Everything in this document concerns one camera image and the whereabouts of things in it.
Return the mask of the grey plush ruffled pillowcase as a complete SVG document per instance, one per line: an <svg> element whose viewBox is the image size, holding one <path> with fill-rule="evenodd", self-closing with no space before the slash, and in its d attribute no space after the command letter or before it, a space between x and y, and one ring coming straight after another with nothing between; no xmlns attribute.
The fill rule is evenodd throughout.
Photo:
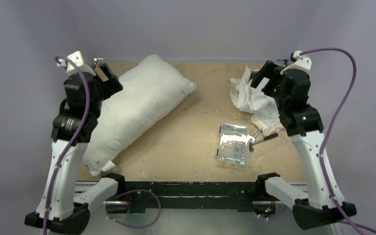
<svg viewBox="0 0 376 235"><path fill-rule="evenodd" d="M284 126L280 122L274 99L261 91L269 79L264 78L256 88L251 87L251 76L258 72L246 67L241 78L232 78L230 98L239 111L250 113L251 122L264 136L268 136L283 130Z"/></svg>

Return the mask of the white pillow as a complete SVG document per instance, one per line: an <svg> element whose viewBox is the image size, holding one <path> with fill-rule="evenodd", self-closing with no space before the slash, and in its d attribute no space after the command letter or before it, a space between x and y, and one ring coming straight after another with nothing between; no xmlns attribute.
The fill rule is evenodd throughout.
<svg viewBox="0 0 376 235"><path fill-rule="evenodd" d="M124 73L123 90L103 101L83 164L92 176L115 168L116 156L197 89L159 55L145 57Z"/></svg>

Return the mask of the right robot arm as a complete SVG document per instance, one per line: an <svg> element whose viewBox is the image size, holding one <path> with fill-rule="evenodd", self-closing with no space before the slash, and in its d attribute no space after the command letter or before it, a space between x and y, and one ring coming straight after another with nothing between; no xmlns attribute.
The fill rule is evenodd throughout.
<svg viewBox="0 0 376 235"><path fill-rule="evenodd" d="M273 196L292 210L302 230L339 222L357 214L356 206L346 202L331 170L325 150L324 127L319 112L307 102L311 85L303 69L287 69L266 61L251 76L251 87L267 78L262 92L274 98L281 124L301 159L307 179L307 193L287 183L276 173L258 176L255 192L261 199Z"/></svg>

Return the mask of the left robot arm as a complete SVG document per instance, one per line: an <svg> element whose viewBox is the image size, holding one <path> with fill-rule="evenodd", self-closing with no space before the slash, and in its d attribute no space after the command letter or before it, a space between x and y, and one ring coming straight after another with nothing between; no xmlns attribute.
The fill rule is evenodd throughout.
<svg viewBox="0 0 376 235"><path fill-rule="evenodd" d="M36 211L24 219L25 225L41 229L44 235L79 235L104 199L121 200L126 195L124 178L117 175L75 195L78 171L97 126L101 104L123 88L106 63L98 66L106 80L85 65L75 68L71 63L66 64L66 98L53 120L51 165L45 192Z"/></svg>

